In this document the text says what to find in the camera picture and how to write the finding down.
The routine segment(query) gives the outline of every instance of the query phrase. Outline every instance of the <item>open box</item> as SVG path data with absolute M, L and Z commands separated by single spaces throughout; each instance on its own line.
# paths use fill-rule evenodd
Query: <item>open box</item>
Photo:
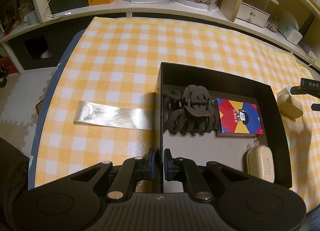
M 258 107 L 263 129 L 262 135 L 254 138 L 216 137 L 214 131 L 205 134 L 171 134 L 163 132 L 164 102 L 163 93 L 171 89 L 182 90 L 188 85 L 204 86 L 211 98 L 225 98 L 240 102 L 251 102 Z M 163 151 L 170 148 L 173 157 L 186 157 L 197 165 L 207 161 L 217 161 L 227 166 L 240 169 L 244 164 L 247 148 L 257 139 L 260 144 L 268 146 L 273 154 L 274 183 L 292 187 L 291 163 L 284 126 L 269 85 L 240 76 L 181 64 L 162 62 L 155 89 L 155 149 L 156 173 L 154 192 L 178 192 L 174 183 L 164 180 Z

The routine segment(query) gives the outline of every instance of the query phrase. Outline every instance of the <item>floor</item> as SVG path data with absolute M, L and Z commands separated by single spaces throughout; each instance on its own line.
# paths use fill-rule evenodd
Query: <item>floor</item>
M 36 132 L 36 104 L 44 98 L 56 68 L 11 74 L 0 88 L 0 137 L 30 157 Z

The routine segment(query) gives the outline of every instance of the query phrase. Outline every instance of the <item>tablecloth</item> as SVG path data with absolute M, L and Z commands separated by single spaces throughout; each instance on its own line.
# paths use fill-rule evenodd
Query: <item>tablecloth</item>
M 52 97 L 40 140 L 35 186 L 109 160 L 144 156 L 153 132 L 74 124 L 78 101 L 153 109 L 162 61 L 236 74 L 268 84 L 274 94 L 299 85 L 293 56 L 232 30 L 148 18 L 94 18 L 76 45 Z M 296 96 L 304 115 L 283 117 L 290 139 L 292 190 L 307 210 L 320 203 L 320 114 L 312 96 Z

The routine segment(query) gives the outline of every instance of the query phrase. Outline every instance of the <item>white drawer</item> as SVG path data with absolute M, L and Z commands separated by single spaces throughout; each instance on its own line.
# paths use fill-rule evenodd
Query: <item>white drawer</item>
M 246 3 L 241 3 L 237 14 L 237 18 L 258 25 L 260 27 L 264 27 L 269 16 L 270 14 Z

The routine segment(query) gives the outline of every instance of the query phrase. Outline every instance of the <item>white cable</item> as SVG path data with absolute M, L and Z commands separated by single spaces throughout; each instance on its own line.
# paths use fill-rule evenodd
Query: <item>white cable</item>
M 49 6 L 49 2 L 50 2 L 50 1 L 51 1 L 51 0 L 49 0 L 49 1 L 47 2 L 47 5 L 46 5 L 45 8 L 44 8 L 44 14 L 45 14 L 47 17 L 49 17 L 49 18 L 55 18 L 55 17 L 67 16 L 67 15 L 72 14 L 72 12 L 68 12 L 68 13 L 64 13 L 64 14 L 60 14 L 60 15 L 48 15 L 48 14 L 47 14 L 47 8 L 48 8 L 48 6 Z

